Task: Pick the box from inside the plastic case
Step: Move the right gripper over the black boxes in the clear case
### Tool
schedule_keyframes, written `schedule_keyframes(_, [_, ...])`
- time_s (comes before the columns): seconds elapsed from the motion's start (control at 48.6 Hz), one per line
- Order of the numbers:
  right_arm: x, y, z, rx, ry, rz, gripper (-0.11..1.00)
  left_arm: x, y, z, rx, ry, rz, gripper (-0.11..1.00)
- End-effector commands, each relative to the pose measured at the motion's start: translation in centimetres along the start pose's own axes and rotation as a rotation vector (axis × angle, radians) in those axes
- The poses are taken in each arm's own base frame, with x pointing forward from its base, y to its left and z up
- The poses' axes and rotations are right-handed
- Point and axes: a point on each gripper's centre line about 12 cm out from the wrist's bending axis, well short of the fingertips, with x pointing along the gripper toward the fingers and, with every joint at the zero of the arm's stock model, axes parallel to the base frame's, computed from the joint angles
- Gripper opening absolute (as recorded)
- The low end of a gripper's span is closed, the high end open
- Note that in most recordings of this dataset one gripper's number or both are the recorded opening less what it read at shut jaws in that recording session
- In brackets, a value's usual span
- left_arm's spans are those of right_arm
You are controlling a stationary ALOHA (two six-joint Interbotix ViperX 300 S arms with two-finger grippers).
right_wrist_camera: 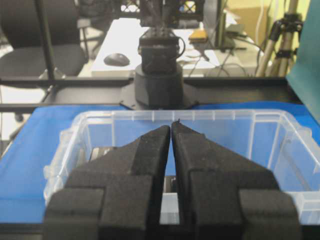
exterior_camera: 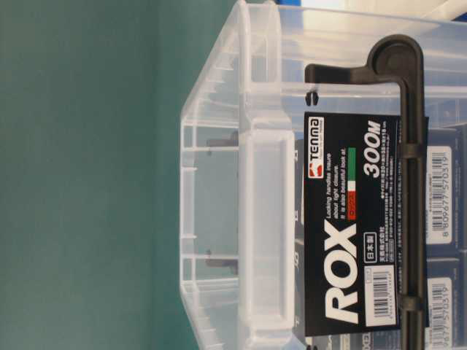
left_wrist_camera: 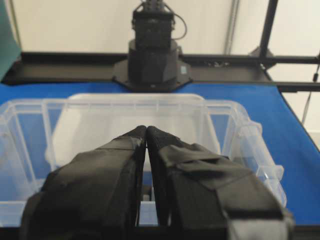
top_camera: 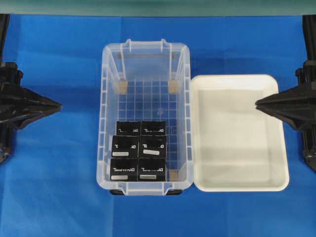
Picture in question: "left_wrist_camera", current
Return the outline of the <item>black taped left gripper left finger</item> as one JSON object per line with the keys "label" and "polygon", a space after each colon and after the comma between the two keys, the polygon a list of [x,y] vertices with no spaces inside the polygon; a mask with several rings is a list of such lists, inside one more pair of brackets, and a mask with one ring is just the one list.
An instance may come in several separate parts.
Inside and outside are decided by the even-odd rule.
{"label": "black taped left gripper left finger", "polygon": [[81,152],[25,205],[22,240],[127,240],[138,223],[146,127]]}

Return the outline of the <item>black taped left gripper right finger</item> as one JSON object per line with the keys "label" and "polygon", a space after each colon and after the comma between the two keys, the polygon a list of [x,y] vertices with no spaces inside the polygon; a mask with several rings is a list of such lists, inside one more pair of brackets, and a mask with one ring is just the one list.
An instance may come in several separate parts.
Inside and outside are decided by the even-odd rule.
{"label": "black taped left gripper right finger", "polygon": [[290,240],[295,221],[247,167],[146,130],[160,225],[179,240]]}

